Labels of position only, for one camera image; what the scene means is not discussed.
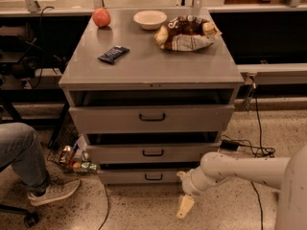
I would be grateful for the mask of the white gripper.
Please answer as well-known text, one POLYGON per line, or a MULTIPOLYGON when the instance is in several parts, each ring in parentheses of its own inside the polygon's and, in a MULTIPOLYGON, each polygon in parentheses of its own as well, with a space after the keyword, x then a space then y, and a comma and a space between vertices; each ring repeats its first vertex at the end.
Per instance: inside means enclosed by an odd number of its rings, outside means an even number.
POLYGON ((177 172, 177 176, 181 180, 182 190, 187 195, 179 198, 177 217, 184 219, 194 206, 195 200, 204 192, 205 181, 201 169, 192 169, 189 172, 177 172))

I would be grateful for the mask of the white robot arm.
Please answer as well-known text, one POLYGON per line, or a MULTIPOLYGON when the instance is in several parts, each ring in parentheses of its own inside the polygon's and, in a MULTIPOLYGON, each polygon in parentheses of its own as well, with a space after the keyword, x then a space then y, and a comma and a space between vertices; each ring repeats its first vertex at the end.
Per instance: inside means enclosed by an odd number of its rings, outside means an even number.
POLYGON ((238 177, 280 191, 274 230, 307 230, 307 147, 277 158, 234 158, 208 152, 197 168, 177 176, 184 192, 177 211, 180 219, 205 190, 238 177))

